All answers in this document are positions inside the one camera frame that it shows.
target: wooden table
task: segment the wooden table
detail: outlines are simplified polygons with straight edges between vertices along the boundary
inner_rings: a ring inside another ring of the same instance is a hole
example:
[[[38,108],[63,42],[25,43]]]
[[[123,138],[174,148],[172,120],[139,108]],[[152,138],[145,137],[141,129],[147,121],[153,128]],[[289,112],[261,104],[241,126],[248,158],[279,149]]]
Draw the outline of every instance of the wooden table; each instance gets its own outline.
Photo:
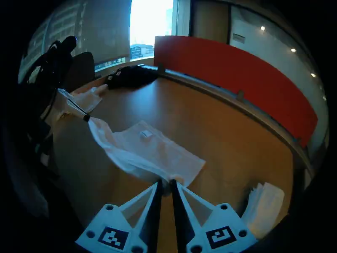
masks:
[[[258,182],[285,193],[278,216],[289,208],[292,193],[291,151],[272,133],[236,109],[206,94],[159,78],[137,90],[108,91],[91,113],[113,132],[140,120],[206,161],[189,186],[200,197],[236,211]],[[67,116],[54,128],[55,160],[62,184],[86,227],[106,203],[121,205],[150,186],[115,167],[95,143],[88,125]],[[176,252],[171,196],[162,199],[158,252]]]

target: window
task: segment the window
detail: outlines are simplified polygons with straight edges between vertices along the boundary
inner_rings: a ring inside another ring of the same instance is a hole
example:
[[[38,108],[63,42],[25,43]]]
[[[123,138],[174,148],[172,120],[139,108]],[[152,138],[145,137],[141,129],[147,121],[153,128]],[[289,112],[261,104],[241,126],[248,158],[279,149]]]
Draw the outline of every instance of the window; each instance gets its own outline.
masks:
[[[172,34],[173,0],[132,0],[130,59],[154,56],[155,36]]]

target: white wall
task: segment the white wall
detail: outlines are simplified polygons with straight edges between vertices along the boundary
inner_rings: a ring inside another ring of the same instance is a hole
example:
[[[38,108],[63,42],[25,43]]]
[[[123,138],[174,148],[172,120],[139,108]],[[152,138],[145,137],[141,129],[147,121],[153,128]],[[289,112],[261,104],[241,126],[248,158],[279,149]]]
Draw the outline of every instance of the white wall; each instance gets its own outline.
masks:
[[[328,127],[328,108],[322,98],[319,77],[313,78],[310,74],[312,70],[300,60],[297,53],[291,52],[288,45],[269,34],[268,29],[271,27],[266,25],[263,32],[260,27],[246,22],[236,7],[232,8],[230,44],[265,60],[281,71],[298,87],[314,109],[318,122],[308,143],[309,155],[312,156],[323,143]],[[245,43],[233,40],[233,33],[244,36]]]
[[[190,30],[191,0],[179,0],[177,35],[188,36]]]

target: black cable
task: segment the black cable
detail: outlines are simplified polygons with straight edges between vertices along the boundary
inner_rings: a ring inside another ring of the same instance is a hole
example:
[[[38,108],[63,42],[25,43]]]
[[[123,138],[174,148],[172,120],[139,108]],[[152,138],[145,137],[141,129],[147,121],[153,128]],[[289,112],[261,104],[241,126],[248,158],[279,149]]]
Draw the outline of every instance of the black cable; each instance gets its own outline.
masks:
[[[53,105],[54,105],[54,103],[55,103],[55,100],[56,100],[56,95],[57,95],[57,88],[55,88],[55,90],[54,90],[53,97],[52,97],[52,99],[51,99],[51,103],[50,103],[48,112],[47,112],[47,114],[43,117],[42,121],[45,121],[45,119],[46,119],[46,118],[48,117],[48,115],[50,114],[51,109],[52,109],[52,107],[53,107]]]

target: white paper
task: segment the white paper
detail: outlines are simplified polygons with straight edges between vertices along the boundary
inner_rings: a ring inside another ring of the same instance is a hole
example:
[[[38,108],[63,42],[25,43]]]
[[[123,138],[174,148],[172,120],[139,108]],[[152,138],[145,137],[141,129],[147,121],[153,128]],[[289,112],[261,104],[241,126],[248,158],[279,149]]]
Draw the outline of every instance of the white paper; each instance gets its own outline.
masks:
[[[188,186],[205,164],[160,131],[137,123],[123,132],[113,133],[108,124],[91,117],[89,128],[111,161],[127,173],[154,183],[178,179]]]
[[[269,183],[264,185],[259,183],[257,188],[251,191],[241,219],[257,239],[263,238],[272,230],[282,207],[283,198],[283,190]]]

